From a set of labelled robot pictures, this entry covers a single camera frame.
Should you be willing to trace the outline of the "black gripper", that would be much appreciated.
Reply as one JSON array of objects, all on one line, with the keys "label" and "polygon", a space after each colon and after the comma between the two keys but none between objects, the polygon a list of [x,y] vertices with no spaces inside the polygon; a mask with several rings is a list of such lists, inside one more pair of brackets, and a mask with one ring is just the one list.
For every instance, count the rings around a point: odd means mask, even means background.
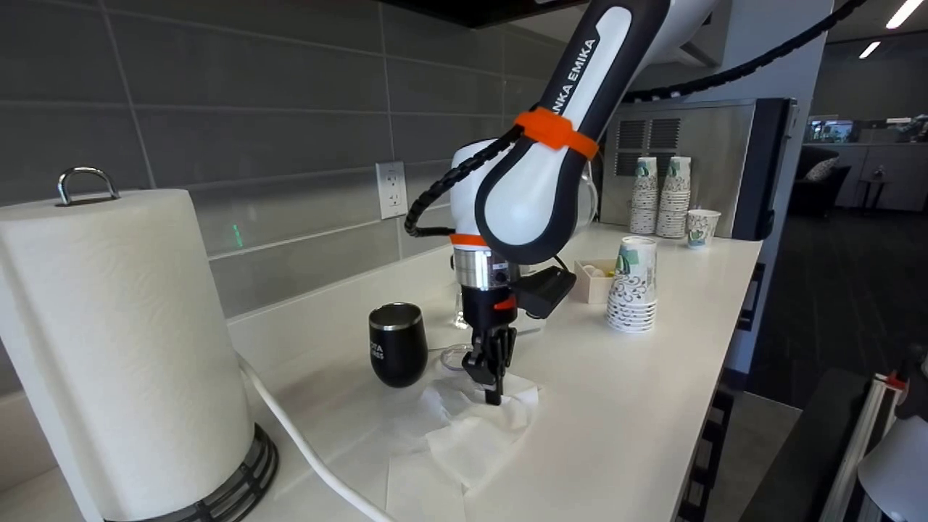
[{"label": "black gripper", "polygon": [[516,320],[516,297],[509,290],[509,265],[486,246],[451,249],[455,278],[461,285],[464,323],[474,330],[461,368],[471,383],[486,387],[483,400],[500,404],[503,372],[512,356],[516,330],[500,327]]}]

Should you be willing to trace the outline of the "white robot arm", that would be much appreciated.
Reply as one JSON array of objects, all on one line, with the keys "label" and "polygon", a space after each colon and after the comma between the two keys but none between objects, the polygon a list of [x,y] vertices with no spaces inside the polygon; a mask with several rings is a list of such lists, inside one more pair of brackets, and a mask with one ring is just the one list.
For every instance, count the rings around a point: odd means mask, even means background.
[{"label": "white robot arm", "polygon": [[516,312],[545,320],[577,277],[551,258],[577,226],[583,169],[634,75],[690,40],[715,0],[592,0],[539,101],[506,136],[467,156],[481,171],[468,225],[450,235],[468,348],[461,359],[489,406],[503,399]]}]

